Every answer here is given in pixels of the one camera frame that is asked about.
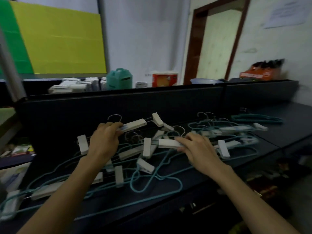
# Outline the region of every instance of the forearm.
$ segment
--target forearm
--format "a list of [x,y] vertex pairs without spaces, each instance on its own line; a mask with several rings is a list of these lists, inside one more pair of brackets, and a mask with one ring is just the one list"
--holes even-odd
[[79,205],[99,170],[87,157],[82,157],[74,172],[18,234],[64,233],[75,218]]
[[282,216],[257,196],[232,169],[226,169],[215,180],[232,201],[253,234],[298,234]]

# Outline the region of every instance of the wooden door frame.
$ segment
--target wooden door frame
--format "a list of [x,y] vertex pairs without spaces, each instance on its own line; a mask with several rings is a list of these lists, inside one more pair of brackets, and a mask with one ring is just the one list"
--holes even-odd
[[[202,43],[204,40],[206,20],[207,20],[207,15],[208,15],[209,10],[215,7],[219,7],[224,4],[230,3],[232,1],[236,1],[236,0],[217,0],[213,3],[207,4],[203,7],[199,7],[194,10],[183,85],[191,84],[190,80],[193,78],[196,78],[198,64],[199,64],[199,57],[197,56],[198,55],[200,56],[201,47],[202,47]],[[224,77],[224,79],[226,80],[229,78],[229,74],[232,68],[232,64],[233,64],[235,53],[238,47],[241,32],[243,30],[245,19],[247,16],[249,4],[250,4],[250,0],[246,0],[244,9],[241,15],[241,20],[237,29],[237,34],[236,34],[236,38],[234,41],[230,60],[228,63],[228,68]]]

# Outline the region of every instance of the plastic bowl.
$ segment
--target plastic bowl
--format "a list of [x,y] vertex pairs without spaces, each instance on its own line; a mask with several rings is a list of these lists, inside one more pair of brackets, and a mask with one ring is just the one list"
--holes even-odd
[[194,78],[191,79],[192,84],[220,84],[223,83],[220,80],[216,79],[205,79],[205,78]]

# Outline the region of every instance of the doorway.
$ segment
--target doorway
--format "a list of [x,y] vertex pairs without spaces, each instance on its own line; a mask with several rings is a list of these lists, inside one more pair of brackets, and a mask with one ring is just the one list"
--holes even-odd
[[250,0],[218,0],[194,10],[184,85],[228,79]]

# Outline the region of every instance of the teal wire hanger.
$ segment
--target teal wire hanger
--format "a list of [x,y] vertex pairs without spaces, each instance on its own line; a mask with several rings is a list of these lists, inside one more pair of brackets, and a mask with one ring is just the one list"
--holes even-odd
[[260,114],[239,114],[239,115],[232,115],[232,121],[239,121],[239,122],[260,122],[266,124],[283,124],[284,120],[278,117],[270,117],[267,115],[260,115]]

